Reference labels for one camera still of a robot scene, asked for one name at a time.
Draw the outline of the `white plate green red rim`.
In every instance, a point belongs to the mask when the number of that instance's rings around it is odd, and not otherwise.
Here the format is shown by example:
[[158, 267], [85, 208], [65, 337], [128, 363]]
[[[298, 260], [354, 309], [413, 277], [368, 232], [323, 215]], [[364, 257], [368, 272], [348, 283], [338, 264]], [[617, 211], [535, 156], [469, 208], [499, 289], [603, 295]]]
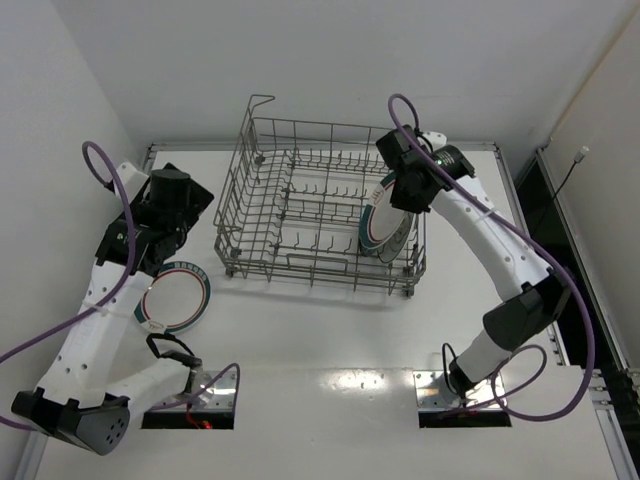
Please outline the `white plate green red rim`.
[[365, 250], [376, 250], [396, 232], [406, 212], [392, 205], [396, 173], [386, 175], [373, 189], [360, 217], [358, 234]]

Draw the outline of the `large white plate blue rim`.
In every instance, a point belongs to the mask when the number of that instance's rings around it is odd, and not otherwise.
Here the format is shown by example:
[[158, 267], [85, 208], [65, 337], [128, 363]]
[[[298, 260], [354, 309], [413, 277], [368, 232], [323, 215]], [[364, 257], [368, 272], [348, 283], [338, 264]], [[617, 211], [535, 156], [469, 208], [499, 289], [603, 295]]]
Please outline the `large white plate blue rim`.
[[378, 250], [378, 259], [383, 264], [394, 261], [404, 249], [413, 228], [414, 217], [413, 213], [405, 213], [399, 227]]

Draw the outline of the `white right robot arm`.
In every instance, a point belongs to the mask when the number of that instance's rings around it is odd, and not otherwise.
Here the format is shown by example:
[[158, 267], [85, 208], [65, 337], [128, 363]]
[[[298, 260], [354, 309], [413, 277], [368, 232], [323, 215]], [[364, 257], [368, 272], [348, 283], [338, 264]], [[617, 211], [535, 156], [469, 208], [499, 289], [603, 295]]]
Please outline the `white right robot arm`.
[[448, 185], [411, 145], [410, 126], [395, 129], [376, 142], [386, 166], [396, 175], [391, 203], [404, 211], [435, 211], [458, 232], [489, 274], [501, 304], [483, 316], [483, 328], [449, 365], [446, 386], [463, 397], [498, 365], [554, 320], [568, 289], [547, 261], [521, 238], [492, 219], [492, 204], [462, 152], [446, 145], [432, 158], [468, 192]]

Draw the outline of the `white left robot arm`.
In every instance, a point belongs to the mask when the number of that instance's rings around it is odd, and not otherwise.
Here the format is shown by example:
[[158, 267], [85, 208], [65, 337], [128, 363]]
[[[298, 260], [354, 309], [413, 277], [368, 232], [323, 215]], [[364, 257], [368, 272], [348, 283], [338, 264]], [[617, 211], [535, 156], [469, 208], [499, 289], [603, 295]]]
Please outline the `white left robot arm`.
[[84, 298], [88, 317], [69, 330], [37, 386], [16, 394], [13, 414], [47, 436], [107, 455], [131, 420], [190, 392], [202, 366], [194, 354], [160, 353], [151, 366], [115, 382], [109, 373], [136, 307], [213, 199], [172, 164], [145, 176], [129, 200], [134, 233], [119, 215], [99, 244]]

